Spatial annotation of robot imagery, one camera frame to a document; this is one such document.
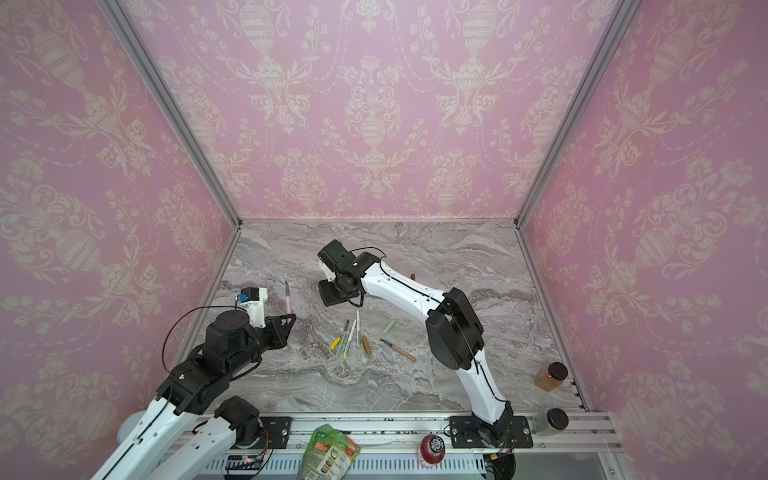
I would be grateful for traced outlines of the white green pen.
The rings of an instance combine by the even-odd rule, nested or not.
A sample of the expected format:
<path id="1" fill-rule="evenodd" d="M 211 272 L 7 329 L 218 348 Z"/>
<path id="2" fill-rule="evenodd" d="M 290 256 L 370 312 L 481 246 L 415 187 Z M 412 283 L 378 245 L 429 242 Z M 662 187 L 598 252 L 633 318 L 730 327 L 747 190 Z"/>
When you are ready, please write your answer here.
<path id="1" fill-rule="evenodd" d="M 356 319 L 355 319 L 355 326 L 356 326 L 356 348 L 360 349 L 362 348 L 362 333 L 361 333 L 361 326 L 360 326 L 360 311 L 359 309 L 356 310 Z"/>

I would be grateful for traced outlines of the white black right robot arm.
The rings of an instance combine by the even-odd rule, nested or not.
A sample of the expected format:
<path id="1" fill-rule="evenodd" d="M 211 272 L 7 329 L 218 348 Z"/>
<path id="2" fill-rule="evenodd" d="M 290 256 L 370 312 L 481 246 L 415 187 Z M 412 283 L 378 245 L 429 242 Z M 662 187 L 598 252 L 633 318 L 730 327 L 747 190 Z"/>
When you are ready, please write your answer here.
<path id="1" fill-rule="evenodd" d="M 491 447 L 509 445 L 514 410 L 487 366 L 484 328 L 463 291 L 422 285 L 369 252 L 322 251 L 318 258 L 325 275 L 318 288 L 326 306 L 372 296 L 423 323 L 432 355 L 456 372 L 469 397 L 478 435 Z"/>

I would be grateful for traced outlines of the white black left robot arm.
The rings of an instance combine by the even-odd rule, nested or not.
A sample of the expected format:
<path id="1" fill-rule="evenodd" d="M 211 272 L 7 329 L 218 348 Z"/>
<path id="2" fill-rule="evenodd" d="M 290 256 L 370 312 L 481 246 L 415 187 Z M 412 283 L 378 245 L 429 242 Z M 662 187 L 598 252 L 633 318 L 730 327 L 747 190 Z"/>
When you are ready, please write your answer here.
<path id="1" fill-rule="evenodd" d="M 193 479 L 234 448 L 284 449 L 291 418 L 263 420 L 247 400 L 233 396 L 214 406 L 237 379 L 255 370 L 265 353 L 284 348 L 293 313 L 257 325 L 240 307 L 222 312 L 204 342 L 176 365 L 142 417 L 95 473 L 97 479 Z"/>

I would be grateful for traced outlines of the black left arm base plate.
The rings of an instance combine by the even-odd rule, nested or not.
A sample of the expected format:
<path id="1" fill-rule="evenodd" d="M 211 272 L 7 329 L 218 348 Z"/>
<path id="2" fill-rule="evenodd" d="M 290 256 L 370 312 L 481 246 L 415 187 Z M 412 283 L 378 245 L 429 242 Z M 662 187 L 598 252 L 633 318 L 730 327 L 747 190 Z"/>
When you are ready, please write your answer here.
<path id="1" fill-rule="evenodd" d="M 290 436 L 292 418 L 288 416 L 267 416 L 248 420 L 238 430 L 236 446 L 258 452 L 271 449 L 286 449 Z"/>

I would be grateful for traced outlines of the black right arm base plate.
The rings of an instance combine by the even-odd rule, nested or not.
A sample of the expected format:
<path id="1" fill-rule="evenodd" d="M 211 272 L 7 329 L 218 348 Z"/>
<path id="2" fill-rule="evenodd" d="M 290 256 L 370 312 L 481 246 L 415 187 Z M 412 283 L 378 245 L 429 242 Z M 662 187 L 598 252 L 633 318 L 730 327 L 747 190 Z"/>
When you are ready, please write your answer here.
<path id="1" fill-rule="evenodd" d="M 528 420 L 514 416 L 505 426 L 489 426 L 474 416 L 450 416 L 446 434 L 457 449 L 529 449 L 534 446 Z"/>

